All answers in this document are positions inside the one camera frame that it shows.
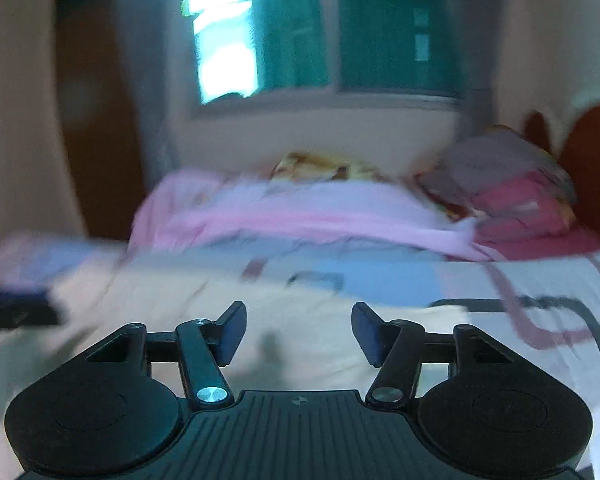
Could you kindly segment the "window with green blinds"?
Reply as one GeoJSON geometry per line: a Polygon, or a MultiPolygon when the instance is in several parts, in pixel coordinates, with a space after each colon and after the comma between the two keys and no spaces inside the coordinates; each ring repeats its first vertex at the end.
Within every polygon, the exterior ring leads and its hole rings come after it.
{"type": "Polygon", "coordinates": [[[285,94],[456,99],[443,0],[182,0],[202,106],[285,94]]]}

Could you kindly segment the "dark brown wooden door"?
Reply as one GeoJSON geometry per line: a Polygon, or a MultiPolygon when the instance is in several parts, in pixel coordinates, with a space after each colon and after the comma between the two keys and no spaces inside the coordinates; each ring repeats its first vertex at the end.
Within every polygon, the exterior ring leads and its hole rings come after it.
{"type": "Polygon", "coordinates": [[[56,100],[86,232],[127,240],[146,196],[112,0],[56,0],[56,100]]]}

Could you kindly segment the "yellow patterned pillow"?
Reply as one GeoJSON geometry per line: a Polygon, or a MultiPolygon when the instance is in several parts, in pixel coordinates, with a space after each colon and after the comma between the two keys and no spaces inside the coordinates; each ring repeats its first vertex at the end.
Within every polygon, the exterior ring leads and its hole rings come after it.
{"type": "Polygon", "coordinates": [[[302,151],[286,154],[271,171],[270,179],[290,182],[391,181],[364,160],[302,151]]]}

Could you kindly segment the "grey right curtain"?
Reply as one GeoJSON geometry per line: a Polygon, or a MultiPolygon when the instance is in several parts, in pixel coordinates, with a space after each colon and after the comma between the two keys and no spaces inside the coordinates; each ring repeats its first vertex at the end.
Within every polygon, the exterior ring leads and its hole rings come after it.
{"type": "Polygon", "coordinates": [[[463,79],[458,136],[467,139],[494,122],[494,77],[504,0],[448,1],[463,79]]]}

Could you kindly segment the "grey left curtain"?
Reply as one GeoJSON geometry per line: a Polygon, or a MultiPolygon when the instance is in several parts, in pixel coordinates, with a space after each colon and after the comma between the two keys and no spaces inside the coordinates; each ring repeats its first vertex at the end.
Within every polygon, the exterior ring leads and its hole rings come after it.
{"type": "Polygon", "coordinates": [[[145,185],[154,188],[178,166],[166,117],[166,0],[114,0],[114,26],[145,185]]]}

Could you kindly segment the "pink blanket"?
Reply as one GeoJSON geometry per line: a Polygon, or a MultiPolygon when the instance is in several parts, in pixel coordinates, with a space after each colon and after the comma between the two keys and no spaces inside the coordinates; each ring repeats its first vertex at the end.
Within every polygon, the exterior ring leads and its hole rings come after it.
{"type": "Polygon", "coordinates": [[[364,238],[460,260],[498,258],[475,243],[472,220],[453,223],[400,185],[264,180],[199,169],[160,181],[135,215],[130,245],[178,250],[244,234],[315,244],[364,238]]]}

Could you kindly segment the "patterned blue pink bedsheet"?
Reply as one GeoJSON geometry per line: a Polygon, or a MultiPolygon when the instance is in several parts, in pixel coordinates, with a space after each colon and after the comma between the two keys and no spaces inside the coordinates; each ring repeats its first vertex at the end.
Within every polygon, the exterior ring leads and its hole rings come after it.
{"type": "Polygon", "coordinates": [[[50,278],[94,260],[309,285],[349,297],[353,304],[366,302],[383,318],[404,318],[430,332],[475,325],[585,400],[594,429],[580,469],[586,478],[600,479],[600,252],[473,263],[362,240],[313,246],[243,238],[171,254],[19,234],[0,243],[0,286],[50,292],[50,278]]]}

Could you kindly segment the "red flower-shaped headboard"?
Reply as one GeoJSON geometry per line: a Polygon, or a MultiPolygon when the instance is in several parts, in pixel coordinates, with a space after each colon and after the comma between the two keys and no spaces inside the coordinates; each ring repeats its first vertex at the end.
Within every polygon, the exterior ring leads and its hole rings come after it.
{"type": "Polygon", "coordinates": [[[578,113],[562,145],[550,140],[550,122],[538,110],[524,121],[522,136],[554,156],[576,191],[577,222],[600,236],[600,103],[578,113]]]}

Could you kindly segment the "cream white quilted garment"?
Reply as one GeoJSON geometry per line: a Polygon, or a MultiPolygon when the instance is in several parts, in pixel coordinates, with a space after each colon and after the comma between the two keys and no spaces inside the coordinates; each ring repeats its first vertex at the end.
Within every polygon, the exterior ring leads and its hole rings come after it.
{"type": "Polygon", "coordinates": [[[224,370],[235,392],[366,391],[375,375],[352,334],[353,299],[326,289],[208,269],[97,260],[46,284],[64,322],[0,335],[0,479],[15,479],[21,472],[3,425],[9,402],[126,323],[170,332],[192,318],[218,318],[232,302],[243,302],[246,334],[224,370]]]}

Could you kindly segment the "grey curtain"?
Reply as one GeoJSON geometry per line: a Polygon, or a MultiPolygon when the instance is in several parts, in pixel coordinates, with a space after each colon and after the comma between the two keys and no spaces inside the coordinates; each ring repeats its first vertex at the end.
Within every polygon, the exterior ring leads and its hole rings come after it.
{"type": "Polygon", "coordinates": [[[448,1],[463,79],[458,136],[467,139],[494,122],[494,77],[504,0],[448,1]]]}
{"type": "Polygon", "coordinates": [[[114,0],[114,26],[145,185],[154,188],[178,166],[166,117],[166,0],[114,0]]]}

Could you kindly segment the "folded grey pink clothes pile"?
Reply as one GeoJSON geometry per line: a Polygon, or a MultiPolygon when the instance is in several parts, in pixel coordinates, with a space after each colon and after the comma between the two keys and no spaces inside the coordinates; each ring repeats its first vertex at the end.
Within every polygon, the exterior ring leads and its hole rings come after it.
{"type": "Polygon", "coordinates": [[[576,192],[568,174],[508,127],[453,144],[414,183],[449,214],[474,218],[477,243],[561,236],[574,223],[576,192]]]}

